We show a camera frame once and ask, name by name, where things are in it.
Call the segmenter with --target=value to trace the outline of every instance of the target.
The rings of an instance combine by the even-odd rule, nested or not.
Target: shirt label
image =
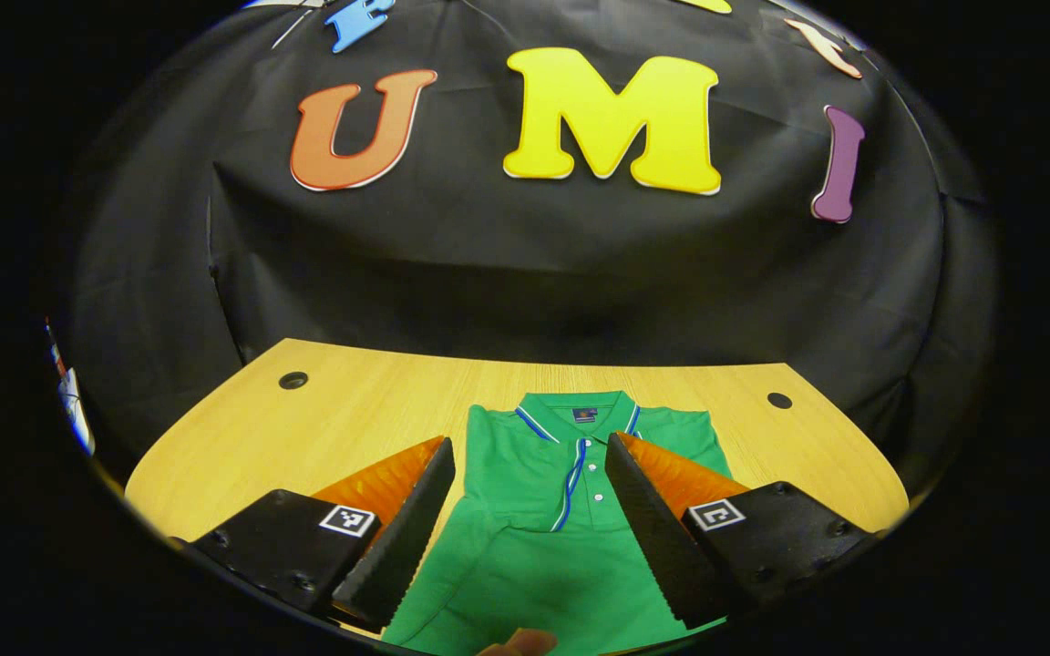
[[[597,421],[596,407],[575,407],[572,411],[574,411],[574,424],[592,424]]]

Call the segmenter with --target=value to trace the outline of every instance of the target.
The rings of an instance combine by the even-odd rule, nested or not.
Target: polo shirt collar
[[[558,417],[559,411],[578,407],[598,408],[594,423],[576,425]],[[571,444],[584,438],[594,438],[607,444],[610,432],[632,435],[638,414],[638,406],[623,390],[588,395],[528,394],[517,406],[517,415],[529,424],[538,437],[558,444]]]

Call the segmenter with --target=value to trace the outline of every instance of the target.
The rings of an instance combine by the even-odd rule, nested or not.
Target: hand
[[[558,636],[539,630],[517,630],[504,644],[490,644],[476,656],[545,656],[558,646]]]

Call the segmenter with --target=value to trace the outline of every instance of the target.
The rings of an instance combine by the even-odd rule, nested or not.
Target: wooden table
[[[309,381],[294,390],[292,371]],[[869,439],[786,364],[583,366],[461,360],[284,340],[164,432],[125,490],[165,535],[193,541],[285,488],[315,493],[408,445],[453,439],[456,481],[429,541],[463,494],[467,407],[512,410],[526,392],[625,390],[640,406],[711,410],[735,480],[784,480],[865,528],[908,510]],[[792,406],[776,407],[776,392]]]

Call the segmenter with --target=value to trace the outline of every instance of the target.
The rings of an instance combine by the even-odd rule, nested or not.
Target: letter m
[[[569,175],[574,157],[562,150],[566,121],[598,177],[613,174],[646,126],[646,150],[630,165],[634,179],[692,194],[720,190],[708,142],[708,92],[718,78],[709,67],[687,59],[648,59],[617,94],[579,50],[521,50],[509,56],[508,67],[525,79],[521,144],[504,161],[510,176]]]

